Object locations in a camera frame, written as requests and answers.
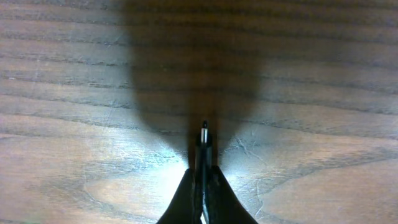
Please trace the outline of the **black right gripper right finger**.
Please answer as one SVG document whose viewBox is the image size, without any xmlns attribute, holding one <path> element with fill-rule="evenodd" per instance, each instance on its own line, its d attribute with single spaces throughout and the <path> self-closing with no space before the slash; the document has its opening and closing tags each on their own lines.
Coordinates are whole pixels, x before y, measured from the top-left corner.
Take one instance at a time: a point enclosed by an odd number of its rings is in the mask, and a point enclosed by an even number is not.
<svg viewBox="0 0 398 224">
<path fill-rule="evenodd" d="M 257 224 L 218 166 L 212 166 L 206 178 L 205 214 L 209 224 Z"/>
</svg>

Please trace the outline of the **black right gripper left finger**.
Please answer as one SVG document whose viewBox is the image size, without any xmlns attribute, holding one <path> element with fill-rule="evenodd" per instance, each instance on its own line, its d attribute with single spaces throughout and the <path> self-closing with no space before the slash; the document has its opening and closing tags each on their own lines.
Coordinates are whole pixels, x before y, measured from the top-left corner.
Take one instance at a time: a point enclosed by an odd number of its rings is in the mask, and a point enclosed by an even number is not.
<svg viewBox="0 0 398 224">
<path fill-rule="evenodd" d="M 201 214 L 195 215 L 193 201 L 193 170 L 187 169 L 157 224 L 202 224 Z"/>
</svg>

